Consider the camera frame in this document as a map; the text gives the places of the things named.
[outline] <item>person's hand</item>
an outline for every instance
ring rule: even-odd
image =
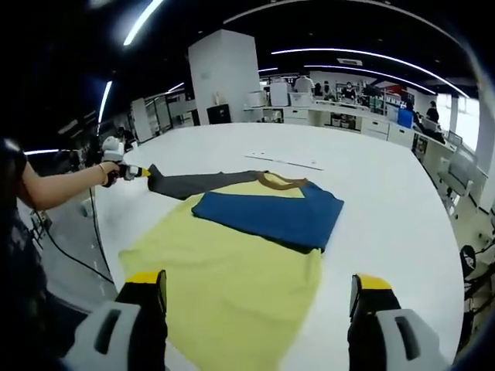
[[[108,161],[102,162],[98,166],[101,168],[104,175],[104,179],[101,184],[103,186],[108,186],[109,182],[114,183],[118,177],[118,173],[120,172],[118,165],[115,162]]]

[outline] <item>black ceiling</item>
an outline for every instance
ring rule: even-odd
[[[473,79],[463,51],[449,37],[409,15],[364,0],[294,2],[226,25],[224,20],[273,1],[164,0],[134,42],[124,48],[128,31],[150,1],[46,0],[29,4],[29,11],[13,9],[12,14],[22,16],[15,31],[6,34],[10,64],[4,88],[12,98],[9,108],[14,121],[9,126],[22,128],[22,139],[30,146],[59,141],[58,128],[99,109],[108,80],[114,81],[108,115],[123,111],[132,99],[187,81],[187,48],[220,28],[254,36],[260,68],[277,66],[281,72],[294,72],[304,64],[336,64],[337,57],[351,57],[363,60],[363,68],[370,70],[415,82],[431,79],[397,63],[355,54],[271,55],[280,49],[336,47],[394,56],[442,77]],[[483,27],[489,23],[481,20],[483,9],[475,6],[476,0],[469,7],[467,3],[456,7],[451,2],[390,2],[458,37],[468,36],[486,57],[479,35],[486,36]],[[476,90],[470,88],[469,93],[475,95]]]

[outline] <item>yellow cloth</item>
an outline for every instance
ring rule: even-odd
[[[215,192],[303,197],[259,182]],[[169,340],[199,369],[277,369],[316,293],[321,254],[196,218],[191,208],[202,196],[189,197],[120,253],[126,277],[166,270]]]

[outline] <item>office room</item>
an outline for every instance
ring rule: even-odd
[[[486,7],[16,9],[0,156],[9,353],[26,355],[12,361],[479,369],[495,61],[468,20],[487,24]]]

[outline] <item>person's arm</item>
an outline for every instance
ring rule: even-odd
[[[72,174],[41,177],[27,162],[22,174],[19,198],[33,209],[52,209],[90,187],[105,184],[108,173],[118,170],[117,164],[103,162]]]

